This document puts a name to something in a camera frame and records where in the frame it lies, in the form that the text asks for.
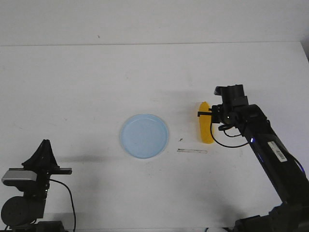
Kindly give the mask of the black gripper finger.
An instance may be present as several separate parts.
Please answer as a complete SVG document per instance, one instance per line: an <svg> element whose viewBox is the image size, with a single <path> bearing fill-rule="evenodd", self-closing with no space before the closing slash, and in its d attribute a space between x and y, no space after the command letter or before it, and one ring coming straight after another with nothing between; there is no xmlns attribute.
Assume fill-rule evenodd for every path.
<svg viewBox="0 0 309 232"><path fill-rule="evenodd" d="M212 116L212 112L205 112L205 111L198 111L197 112L197 116L200 117L200 116Z"/></svg>
<svg viewBox="0 0 309 232"><path fill-rule="evenodd" d="M55 159L55 156L53 154L53 150L51 147L51 143L50 140L46 140L47 141L47 156L48 156L48 167L49 169L59 169L59 166L57 164L57 161Z"/></svg>
<svg viewBox="0 0 309 232"><path fill-rule="evenodd" d="M47 140L44 139L39 145L39 147L37 148L37 150L33 153L33 155L28 160L22 163L22 166L23 167L39 167L41 160L44 159L43 156L44 156L44 148L45 148L46 143L47 143Z"/></svg>

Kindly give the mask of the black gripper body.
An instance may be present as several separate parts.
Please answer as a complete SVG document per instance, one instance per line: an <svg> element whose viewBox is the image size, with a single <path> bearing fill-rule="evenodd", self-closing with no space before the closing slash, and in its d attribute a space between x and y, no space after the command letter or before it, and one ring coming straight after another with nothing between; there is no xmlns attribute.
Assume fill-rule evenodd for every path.
<svg viewBox="0 0 309 232"><path fill-rule="evenodd" d="M236 108L248 106L248 98L245 96L243 85L225 86L222 89L222 103L211 107L211 122L231 124L231 114Z"/></svg>
<svg viewBox="0 0 309 232"><path fill-rule="evenodd" d="M23 196L35 200L46 200L52 175L70 175L72 168L30 171L32 176L26 180Z"/></svg>

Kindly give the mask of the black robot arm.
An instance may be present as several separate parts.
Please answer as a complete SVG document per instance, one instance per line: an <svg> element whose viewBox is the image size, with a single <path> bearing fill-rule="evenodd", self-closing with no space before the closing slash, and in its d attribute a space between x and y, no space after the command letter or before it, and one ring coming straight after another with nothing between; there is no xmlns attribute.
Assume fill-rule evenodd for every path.
<svg viewBox="0 0 309 232"><path fill-rule="evenodd" d="M71 168L58 166L51 143L44 139L21 168L9 168L1 181L23 194L8 199L1 209L6 232L64 232L62 221L42 221L52 175L70 175Z"/></svg>
<svg viewBox="0 0 309 232"><path fill-rule="evenodd" d="M262 110L255 104L249 104L243 85L221 87L214 91L221 96L222 102L206 111L199 111L200 118L206 118L202 127L207 139L214 139L212 127L219 125L220 131L235 128L246 139L251 154L258 160L281 204L267 215L238 219L235 232L306 232L309 229L309 181L303 167L288 152L271 127ZM64 157L63 161L75 164L73 169L58 168L56 174L75 173L80 176L84 195L89 198L94 191L96 179L90 177L94 164L105 163L107 167L100 176L115 186L115 173L128 177L130 191L136 193L136 199L145 197L140 190L150 186L150 204L157 204L160 214L164 209L166 219L177 212L187 212L190 207L206 206L218 209L220 215L231 216L235 208L224 203L222 196L231 194L239 200L254 200L259 197L261 187L257 174L250 174L248 168L232 175L238 158L231 153L227 161L223 153L211 149L208 155L190 158L188 154L168 149L166 143L158 146L158 155L133 157L129 153L125 165L113 166L115 155L103 157L76 156Z"/></svg>

